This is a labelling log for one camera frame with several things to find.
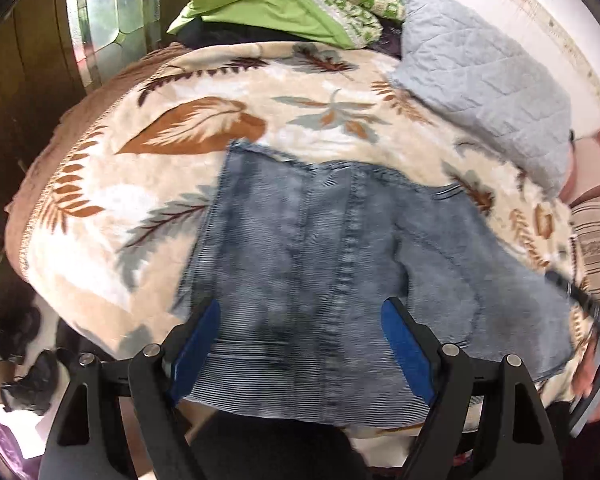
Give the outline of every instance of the denim garment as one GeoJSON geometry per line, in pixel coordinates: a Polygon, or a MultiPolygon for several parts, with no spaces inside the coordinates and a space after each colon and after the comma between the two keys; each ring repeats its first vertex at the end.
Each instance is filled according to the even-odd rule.
{"type": "Polygon", "coordinates": [[[569,305],[498,244],[456,184],[231,144],[173,313],[222,321],[189,399],[241,415],[394,428],[424,421],[380,325],[398,296],[442,342],[535,380],[572,353],[569,305]]]}

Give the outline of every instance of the gray quilted blanket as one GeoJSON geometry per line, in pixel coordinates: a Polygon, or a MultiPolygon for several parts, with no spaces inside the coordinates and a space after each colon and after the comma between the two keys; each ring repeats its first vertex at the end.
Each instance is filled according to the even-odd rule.
{"type": "Polygon", "coordinates": [[[571,104],[515,40],[455,0],[403,0],[392,84],[478,137],[557,196],[568,170],[571,104]]]}

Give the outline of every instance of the pair of shoes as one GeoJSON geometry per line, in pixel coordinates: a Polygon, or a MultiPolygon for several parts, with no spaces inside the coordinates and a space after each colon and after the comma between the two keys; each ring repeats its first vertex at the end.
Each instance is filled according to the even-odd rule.
{"type": "Polygon", "coordinates": [[[0,319],[0,361],[17,365],[24,362],[27,345],[40,330],[40,311],[33,305],[18,310],[10,318],[0,319]]]}
{"type": "Polygon", "coordinates": [[[44,415],[58,387],[58,361],[51,350],[43,350],[27,375],[0,387],[4,411],[29,410],[44,415]]]}

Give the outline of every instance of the human hand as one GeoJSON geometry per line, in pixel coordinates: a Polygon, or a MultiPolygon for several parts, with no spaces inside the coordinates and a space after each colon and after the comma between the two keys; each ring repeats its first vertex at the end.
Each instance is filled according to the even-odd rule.
{"type": "MultiPolygon", "coordinates": [[[[588,396],[591,393],[593,379],[596,375],[596,366],[593,362],[593,357],[596,353],[596,338],[592,338],[584,352],[584,357],[578,365],[571,387],[577,396],[588,396]]],[[[591,415],[589,422],[600,420],[600,403],[596,411],[591,415]]]]}

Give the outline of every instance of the black pants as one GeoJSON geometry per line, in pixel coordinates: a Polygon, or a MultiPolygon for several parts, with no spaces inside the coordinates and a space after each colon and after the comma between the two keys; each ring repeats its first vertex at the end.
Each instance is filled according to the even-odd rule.
{"type": "Polygon", "coordinates": [[[191,449],[207,480],[363,480],[362,457],[338,428],[216,413],[191,449]]]}

